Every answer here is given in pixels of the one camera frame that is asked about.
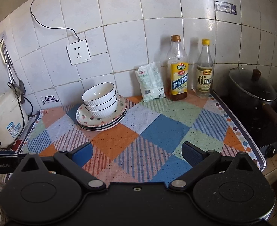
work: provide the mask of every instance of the hanging kitchen utensil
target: hanging kitchen utensil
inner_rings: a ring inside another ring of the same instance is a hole
[[[9,55],[7,49],[6,49],[5,42],[4,42],[3,39],[0,42],[0,56],[1,56],[1,59],[2,59],[3,63],[5,64],[5,66],[8,70],[8,76],[9,76],[11,84],[14,86],[15,90],[17,91],[17,94],[21,96],[20,103],[23,104],[25,102],[24,95],[26,93],[26,90],[24,88],[24,83],[19,78],[19,76],[18,76],[18,74],[17,74],[17,72],[14,68],[13,62],[12,62],[11,57],[10,57],[10,55]],[[16,81],[14,79],[14,76],[12,74],[11,69],[13,69],[13,71],[15,73],[15,76],[19,80],[18,84],[16,83]]]
[[[247,111],[261,108],[277,127],[277,113],[273,109],[277,103],[277,93],[272,85],[261,77],[261,71],[233,68],[229,71],[229,77],[229,94],[234,104]]]

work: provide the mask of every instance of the white bowl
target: white bowl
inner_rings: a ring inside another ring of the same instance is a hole
[[[114,102],[116,102],[118,99],[117,93],[115,91],[115,95],[112,97],[112,99],[108,100],[107,102],[101,104],[101,105],[96,105],[96,106],[87,106],[85,103],[85,108],[88,111],[101,111],[104,110],[106,108],[108,108],[109,106],[111,106]]]
[[[115,95],[114,84],[110,82],[101,83],[88,89],[83,95],[82,100],[86,106],[97,106],[106,103]]]
[[[89,111],[87,110],[92,116],[96,118],[106,118],[110,116],[115,110],[116,107],[118,106],[118,98],[116,98],[116,101],[106,109],[100,110],[100,111]]]

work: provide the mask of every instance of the brown liquid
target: brown liquid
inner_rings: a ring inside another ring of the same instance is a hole
[[[167,88],[168,92],[167,92],[167,96],[172,101],[178,101],[178,100],[182,100],[182,99],[187,98],[187,94],[188,94],[187,92],[183,92],[183,93],[174,95],[174,94],[171,94],[171,88],[172,88],[172,86],[171,86],[171,79],[168,79],[168,88]]]

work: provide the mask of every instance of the white rice cooker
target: white rice cooker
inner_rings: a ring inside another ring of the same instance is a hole
[[[28,123],[27,114],[22,106],[19,107],[17,96],[13,91],[10,89],[0,95],[0,148],[7,148],[14,143],[23,131],[23,126]]]

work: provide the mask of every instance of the vinegar bottle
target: vinegar bottle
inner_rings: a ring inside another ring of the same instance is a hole
[[[202,50],[197,62],[196,95],[207,98],[212,84],[213,60],[210,54],[210,40],[202,39]]]
[[[187,97],[188,56],[181,47],[179,35],[171,36],[171,48],[167,54],[168,96],[172,101]]]

